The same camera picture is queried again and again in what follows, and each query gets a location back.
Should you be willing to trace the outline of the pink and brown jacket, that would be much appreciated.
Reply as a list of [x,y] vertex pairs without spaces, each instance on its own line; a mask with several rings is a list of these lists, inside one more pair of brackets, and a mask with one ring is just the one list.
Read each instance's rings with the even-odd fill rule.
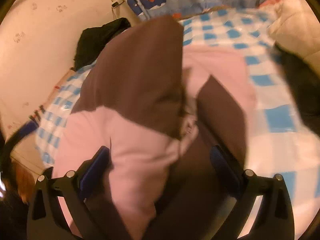
[[256,96],[235,49],[183,45],[162,16],[113,38],[67,120],[53,176],[93,157],[111,164],[86,205],[110,239],[202,239],[227,198],[209,153],[243,164]]

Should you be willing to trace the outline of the beige pillow with red stripes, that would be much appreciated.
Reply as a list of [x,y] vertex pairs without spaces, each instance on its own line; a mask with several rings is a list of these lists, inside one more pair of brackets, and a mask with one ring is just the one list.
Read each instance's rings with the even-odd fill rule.
[[[57,96],[62,85],[67,81],[67,79],[75,74],[74,68],[67,70],[67,72],[61,77],[61,79],[54,85],[50,91],[46,100],[40,104],[37,111],[41,113],[41,108],[47,110],[49,105],[53,102],[54,98]],[[44,165],[42,163],[39,151],[36,149],[35,135],[31,134],[26,139],[23,139],[13,150],[12,159],[15,162],[21,164],[26,168],[33,177],[39,176],[44,170]]]

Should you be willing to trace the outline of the blue white checkered quilt bag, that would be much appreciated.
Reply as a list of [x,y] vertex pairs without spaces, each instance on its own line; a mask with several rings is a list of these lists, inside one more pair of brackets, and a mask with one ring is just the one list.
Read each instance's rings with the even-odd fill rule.
[[[303,124],[282,77],[279,53],[266,34],[271,22],[272,16],[260,10],[227,9],[178,23],[184,46],[233,48],[244,57],[256,104],[245,160],[239,164],[258,176],[283,176],[293,209],[294,239],[299,239],[319,210],[319,137]],[[67,120],[97,59],[69,77],[47,108],[36,135],[36,148],[46,166],[54,168]],[[227,196],[212,230],[202,239],[212,237],[232,203]]]

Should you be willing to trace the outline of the black garment pile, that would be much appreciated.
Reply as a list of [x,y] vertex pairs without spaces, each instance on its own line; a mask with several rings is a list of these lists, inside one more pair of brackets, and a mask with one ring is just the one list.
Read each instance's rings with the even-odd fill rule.
[[100,27],[85,29],[78,40],[74,56],[74,71],[92,64],[106,44],[126,29],[131,28],[127,18],[119,18]]

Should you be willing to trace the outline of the white wall socket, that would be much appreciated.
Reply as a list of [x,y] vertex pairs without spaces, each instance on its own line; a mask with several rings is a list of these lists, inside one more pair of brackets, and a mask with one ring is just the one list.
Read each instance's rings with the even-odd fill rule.
[[124,0],[111,0],[111,7],[114,9],[124,3]]

